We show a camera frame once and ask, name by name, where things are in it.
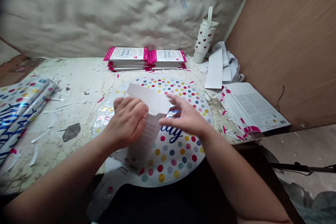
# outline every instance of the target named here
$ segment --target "brown wooden panel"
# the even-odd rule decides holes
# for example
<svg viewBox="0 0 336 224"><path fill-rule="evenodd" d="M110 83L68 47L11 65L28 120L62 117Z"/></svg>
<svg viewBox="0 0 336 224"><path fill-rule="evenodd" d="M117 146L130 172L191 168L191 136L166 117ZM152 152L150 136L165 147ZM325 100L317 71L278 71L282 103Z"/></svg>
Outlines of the brown wooden panel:
<svg viewBox="0 0 336 224"><path fill-rule="evenodd" d="M291 131L336 123L336 0L247 0L226 48Z"/></svg>

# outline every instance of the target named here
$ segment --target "heart pattern tumbler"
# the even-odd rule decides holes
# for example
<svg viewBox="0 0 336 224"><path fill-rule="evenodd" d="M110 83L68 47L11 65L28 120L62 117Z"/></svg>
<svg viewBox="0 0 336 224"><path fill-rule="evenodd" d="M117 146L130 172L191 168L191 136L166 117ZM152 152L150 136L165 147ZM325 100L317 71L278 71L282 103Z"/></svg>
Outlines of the heart pattern tumbler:
<svg viewBox="0 0 336 224"><path fill-rule="evenodd" d="M208 19L203 19L201 23L197 35L197 40L195 44L195 53L193 61L197 64L203 62L205 54L210 48L212 39L215 35L215 31L217 28L218 23L211 21L212 19L212 8L213 6L209 7L208 12Z"/></svg>

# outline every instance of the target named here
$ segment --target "white wall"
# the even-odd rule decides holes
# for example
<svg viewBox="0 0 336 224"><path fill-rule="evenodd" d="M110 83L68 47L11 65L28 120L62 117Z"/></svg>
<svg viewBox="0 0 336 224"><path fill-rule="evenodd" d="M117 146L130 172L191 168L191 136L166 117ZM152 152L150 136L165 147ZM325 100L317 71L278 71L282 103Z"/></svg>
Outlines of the white wall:
<svg viewBox="0 0 336 224"><path fill-rule="evenodd" d="M111 46L193 52L214 5L223 40L243 0L5 0L0 37L30 57L104 57Z"/></svg>

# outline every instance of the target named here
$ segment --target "hand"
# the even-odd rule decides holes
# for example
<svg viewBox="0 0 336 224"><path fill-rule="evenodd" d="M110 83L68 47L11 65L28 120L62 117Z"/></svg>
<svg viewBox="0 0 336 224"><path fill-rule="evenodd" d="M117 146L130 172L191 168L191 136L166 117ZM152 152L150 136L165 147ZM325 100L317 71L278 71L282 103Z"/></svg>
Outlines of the hand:
<svg viewBox="0 0 336 224"><path fill-rule="evenodd" d="M113 107L114 116L101 133L105 148L112 152L137 141L148 115L148 106L139 98L118 97Z"/></svg>
<svg viewBox="0 0 336 224"><path fill-rule="evenodd" d="M160 119L160 124L181 129L188 134L198 137L203 136L210 128L212 128L198 111L181 97L172 94L167 94L167 96L171 98L170 103L175 105L170 108L170 111L179 110L180 112L173 115L172 118Z"/></svg>

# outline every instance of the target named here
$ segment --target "dirty table surface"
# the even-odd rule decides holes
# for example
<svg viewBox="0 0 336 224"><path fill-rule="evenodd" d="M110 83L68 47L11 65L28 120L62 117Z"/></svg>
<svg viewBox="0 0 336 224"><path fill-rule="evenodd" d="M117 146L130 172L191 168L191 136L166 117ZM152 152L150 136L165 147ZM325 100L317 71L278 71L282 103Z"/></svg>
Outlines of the dirty table surface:
<svg viewBox="0 0 336 224"><path fill-rule="evenodd" d="M64 101L48 101L43 111L54 110L65 104L70 105L64 107L63 111L56 115L55 113L44 114L42 112L30 123L26 133L15 146L16 149L20 150L22 156L10 171L4 173L5 167L9 163L8 158L0 168L0 173L2 173L0 192L2 194L10 194L24 191L36 179L46 174L66 157L90 141L92 139L91 127L101 104L98 101L102 97L107 97L113 89L138 77L165 74L166 76L183 79L185 82L193 81L191 85L197 87L204 96L208 95L208 98L210 98L207 102L211 107L214 128L223 135L223 125L226 129L232 129L232 132L238 132L236 125L229 121L226 115L222 115L224 109L218 99L214 98L216 90L204 89L203 84L206 74L200 72L199 64L195 64L192 58L187 60L186 65L190 71L165 70L165 73L163 71L155 71L153 73L121 72L118 78L117 73L107 70L103 58L45 60L26 79L32 75L54 79L62 89L60 93L66 96L62 96ZM88 98L84 91L88 89L90 89L92 102L83 103ZM54 116L57 116L55 126L48 134L38 140L39 154L36 163L33 166L29 166L34 152L33 144L30 141L47 130L47 126ZM64 134L66 129L68 129L66 132L69 132L70 135ZM71 132L73 131L79 131L79 134L71 139ZM225 136L231 144L242 143L242 141L237 141L228 135ZM97 173L101 174L104 171L105 166L102 165Z"/></svg>

